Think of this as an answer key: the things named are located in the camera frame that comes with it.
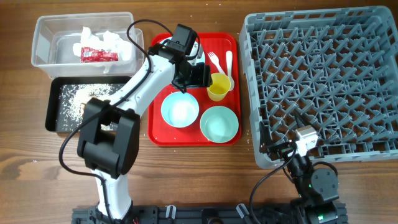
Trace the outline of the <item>mint green bowl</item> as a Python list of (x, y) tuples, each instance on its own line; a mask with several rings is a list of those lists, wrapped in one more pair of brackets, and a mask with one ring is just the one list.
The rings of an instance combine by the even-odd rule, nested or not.
[(225, 106), (212, 106), (200, 118), (200, 130), (207, 140), (226, 143), (238, 133), (239, 120), (236, 114)]

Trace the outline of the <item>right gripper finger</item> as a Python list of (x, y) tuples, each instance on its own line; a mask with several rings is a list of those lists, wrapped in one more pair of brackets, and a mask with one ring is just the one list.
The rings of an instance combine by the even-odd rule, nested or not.
[(311, 125), (311, 126), (314, 127), (315, 130), (317, 131), (317, 135), (319, 135), (319, 129), (318, 129), (314, 124), (312, 124), (304, 115), (302, 115), (302, 114), (299, 113), (298, 111), (295, 111), (295, 112), (294, 112), (294, 120), (295, 120), (296, 125), (297, 125), (297, 128), (296, 128), (296, 129), (302, 128), (302, 127), (304, 127), (304, 126)]
[(259, 152), (263, 154), (269, 154), (270, 148), (274, 145), (274, 143), (271, 139), (269, 127), (266, 126), (262, 121), (259, 123), (259, 132), (260, 132)]

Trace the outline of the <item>red snack wrapper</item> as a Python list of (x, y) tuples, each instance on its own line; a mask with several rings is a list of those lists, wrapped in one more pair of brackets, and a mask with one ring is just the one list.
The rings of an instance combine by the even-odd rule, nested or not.
[(107, 52), (104, 50), (96, 50), (91, 47), (83, 47), (81, 49), (80, 62), (113, 62), (118, 61), (118, 54), (115, 52)]

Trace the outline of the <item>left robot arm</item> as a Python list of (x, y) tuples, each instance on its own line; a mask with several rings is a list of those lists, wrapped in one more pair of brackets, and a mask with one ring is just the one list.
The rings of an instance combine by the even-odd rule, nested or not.
[(144, 64), (116, 93), (103, 100), (92, 98), (85, 107), (77, 154), (95, 177), (99, 192), (96, 219), (102, 223), (127, 223), (134, 219), (127, 173), (139, 151), (141, 116), (154, 98), (172, 85), (184, 94), (189, 88), (212, 84), (210, 68), (193, 63), (199, 49), (198, 34), (179, 24), (170, 39), (144, 52)]

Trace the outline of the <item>light blue plate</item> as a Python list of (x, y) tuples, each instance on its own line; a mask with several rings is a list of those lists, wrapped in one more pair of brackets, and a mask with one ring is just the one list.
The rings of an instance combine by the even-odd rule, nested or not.
[(198, 62), (198, 63), (205, 63), (205, 61), (206, 61), (206, 59), (205, 59), (205, 52), (204, 52), (204, 50), (203, 50), (203, 46), (202, 46), (202, 44), (200, 44), (200, 47), (201, 47), (201, 58), (200, 58), (200, 61)]

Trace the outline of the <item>white napkin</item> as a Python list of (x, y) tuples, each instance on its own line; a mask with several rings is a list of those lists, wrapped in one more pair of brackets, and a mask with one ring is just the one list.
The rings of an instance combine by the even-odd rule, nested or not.
[(132, 59), (132, 44), (123, 40), (119, 34), (108, 30), (103, 34), (103, 39), (100, 39), (98, 36), (92, 34), (89, 27), (84, 27), (81, 32), (80, 42), (73, 44), (73, 54), (80, 58), (83, 47), (115, 52), (118, 54), (118, 61), (124, 62)]

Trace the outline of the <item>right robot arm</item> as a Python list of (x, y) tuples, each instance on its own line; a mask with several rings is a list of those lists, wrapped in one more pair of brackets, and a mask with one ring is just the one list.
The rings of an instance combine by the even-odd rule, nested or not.
[(280, 144), (271, 140), (269, 128), (260, 122), (260, 149), (273, 161), (282, 159), (284, 163), (265, 175), (252, 189), (249, 207), (256, 189), (276, 172), (283, 170), (295, 185), (299, 198), (290, 202), (290, 215), (297, 223), (331, 223), (339, 218), (335, 200), (338, 195), (338, 171), (328, 162), (313, 163), (307, 152), (318, 142), (317, 129), (298, 112), (294, 114), (297, 128), (295, 139)]

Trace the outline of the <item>white plastic spoon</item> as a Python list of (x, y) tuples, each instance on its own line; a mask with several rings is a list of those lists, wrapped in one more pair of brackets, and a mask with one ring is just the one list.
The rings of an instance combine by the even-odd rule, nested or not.
[(229, 90), (232, 91), (234, 89), (234, 80), (232, 78), (232, 64), (233, 64), (233, 53), (232, 51), (226, 52), (226, 66), (227, 66), (227, 76), (230, 82)]

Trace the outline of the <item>white plastic fork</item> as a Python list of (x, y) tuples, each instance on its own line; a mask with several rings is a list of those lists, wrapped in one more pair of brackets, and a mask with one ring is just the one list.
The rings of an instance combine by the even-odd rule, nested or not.
[(214, 52), (208, 52), (208, 56), (209, 56), (211, 62), (216, 66), (217, 70), (218, 70), (220, 73), (223, 73), (223, 74), (225, 75), (226, 73), (225, 73), (224, 70), (221, 68), (220, 60), (219, 60), (218, 56), (217, 56)]

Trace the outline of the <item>yellow plastic cup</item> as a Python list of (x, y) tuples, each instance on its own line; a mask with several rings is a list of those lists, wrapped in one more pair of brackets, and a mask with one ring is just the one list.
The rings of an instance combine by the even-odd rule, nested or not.
[(207, 88), (208, 96), (213, 101), (221, 101), (229, 92), (231, 82), (223, 73), (211, 74), (212, 84)]

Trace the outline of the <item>light blue bowl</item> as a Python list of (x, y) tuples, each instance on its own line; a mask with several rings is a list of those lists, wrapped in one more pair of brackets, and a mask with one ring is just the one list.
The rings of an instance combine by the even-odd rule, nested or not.
[(168, 95), (160, 109), (163, 120), (174, 128), (185, 128), (197, 119), (199, 104), (189, 93), (175, 92)]

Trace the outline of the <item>rice and food scraps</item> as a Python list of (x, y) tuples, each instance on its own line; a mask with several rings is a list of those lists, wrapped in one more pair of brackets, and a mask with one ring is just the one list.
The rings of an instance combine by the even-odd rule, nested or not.
[(63, 85), (59, 94), (58, 115), (55, 130), (60, 133), (73, 131), (83, 119), (86, 103), (92, 98), (109, 96), (122, 84), (71, 84)]

